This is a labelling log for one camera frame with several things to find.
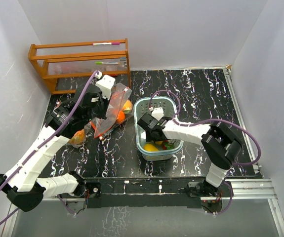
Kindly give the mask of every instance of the marker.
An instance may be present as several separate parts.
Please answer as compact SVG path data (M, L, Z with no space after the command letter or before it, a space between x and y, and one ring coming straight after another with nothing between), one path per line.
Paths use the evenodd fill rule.
M120 44L120 42L93 43L92 45L117 45L117 44Z
M120 63L118 63L118 62L115 62L115 63L95 62L95 64L120 64Z

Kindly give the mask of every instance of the toy fruit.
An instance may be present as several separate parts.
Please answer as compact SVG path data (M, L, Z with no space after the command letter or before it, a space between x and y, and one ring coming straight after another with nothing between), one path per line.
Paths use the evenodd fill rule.
M122 111L125 114L128 114L132 111L132 108L133 108L133 104L129 100L127 100L126 103L123 105Z
M148 152L158 152L159 150L152 144L145 144L144 146L144 150L148 151Z
M84 129L76 132L74 136L69 140L69 143L72 145L78 145L85 141L86 134L84 133Z
M125 120L125 114L123 111L120 111L117 116L116 123L123 123Z

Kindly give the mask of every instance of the wooden shelf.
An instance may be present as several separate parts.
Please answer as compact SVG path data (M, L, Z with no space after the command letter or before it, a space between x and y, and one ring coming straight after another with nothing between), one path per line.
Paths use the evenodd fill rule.
M93 45L94 43L103 42L119 42L120 44ZM68 48L68 53L59 52L60 50L63 52L63 48L66 47ZM103 47L108 51L94 51L95 49L99 49L99 47ZM100 70L106 75L127 74L128 84L131 88L127 39L45 45L32 44L28 58L37 73L44 80L51 94L75 93L75 90L56 90L58 79L91 76L95 70ZM96 60L108 62L107 60L111 59L112 61L119 62L119 64L95 63Z

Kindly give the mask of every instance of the robotic arm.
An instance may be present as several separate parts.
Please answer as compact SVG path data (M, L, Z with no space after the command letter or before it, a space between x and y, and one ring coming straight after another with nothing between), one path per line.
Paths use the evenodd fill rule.
M56 196L62 193L81 195L83 191L83 178L75 172L54 177L38 178L47 163L56 152L66 145L73 135L84 128L93 118L106 119L105 115L111 98L111 90L115 79L108 75L102 76L99 72L95 76L98 81L90 84L84 97L77 106L74 114L66 121L76 101L81 95L82 88L78 88L74 98L61 103L48 117L39 136L27 150L23 157L8 172L0 174L0 186L7 177L14 173L18 167L21 169L4 186L2 191L8 199L23 211L34 209L43 198ZM66 123L52 139L38 149L58 128Z
M184 122L177 124L169 117L158 118L146 113L137 122L146 131L146 141L176 139L203 146L212 164L196 193L202 196L215 194L242 149L239 138L221 122L189 126Z

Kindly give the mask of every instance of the plastic basket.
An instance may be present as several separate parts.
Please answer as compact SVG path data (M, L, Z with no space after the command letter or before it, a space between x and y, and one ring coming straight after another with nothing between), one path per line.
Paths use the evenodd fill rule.
M180 151L183 141L176 140L175 148L166 151L148 152L143 148L146 144L146 132L137 124L137 121L143 116L143 114L149 113L148 104L150 99L150 97L142 98L134 104L134 125L137 149L142 153L143 158L148 161L170 159L173 154ZM151 105L153 108L162 107L164 116L167 117L172 117L172 115L177 111L175 102L166 96L154 97Z

